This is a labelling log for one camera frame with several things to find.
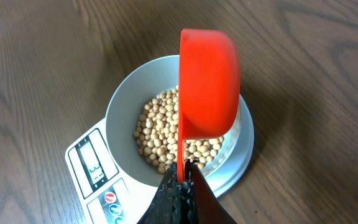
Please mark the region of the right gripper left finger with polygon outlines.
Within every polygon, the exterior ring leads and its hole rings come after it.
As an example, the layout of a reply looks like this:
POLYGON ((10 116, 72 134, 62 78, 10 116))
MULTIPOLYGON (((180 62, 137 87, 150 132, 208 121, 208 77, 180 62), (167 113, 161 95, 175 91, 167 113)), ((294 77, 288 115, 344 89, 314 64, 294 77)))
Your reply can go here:
POLYGON ((174 162, 163 179, 138 224, 180 224, 182 203, 180 184, 177 181, 177 164, 174 162))

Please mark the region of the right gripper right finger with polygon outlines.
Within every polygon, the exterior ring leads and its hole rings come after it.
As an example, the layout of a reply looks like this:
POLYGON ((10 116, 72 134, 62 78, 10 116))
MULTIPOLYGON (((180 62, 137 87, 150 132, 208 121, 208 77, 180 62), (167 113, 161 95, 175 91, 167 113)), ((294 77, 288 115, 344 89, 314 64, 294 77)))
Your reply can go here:
POLYGON ((236 224, 236 221, 218 202, 197 165, 186 161, 185 177, 194 183, 195 204, 199 223, 236 224))

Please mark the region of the red plastic measuring scoop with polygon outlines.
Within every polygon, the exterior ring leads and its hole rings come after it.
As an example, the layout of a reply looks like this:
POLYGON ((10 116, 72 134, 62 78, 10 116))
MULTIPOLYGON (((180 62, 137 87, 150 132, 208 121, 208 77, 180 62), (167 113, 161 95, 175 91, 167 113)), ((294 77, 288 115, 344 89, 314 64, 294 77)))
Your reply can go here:
POLYGON ((218 30, 183 29, 178 91, 177 179, 183 182, 184 142, 220 137, 236 118, 240 65, 232 39, 218 30))

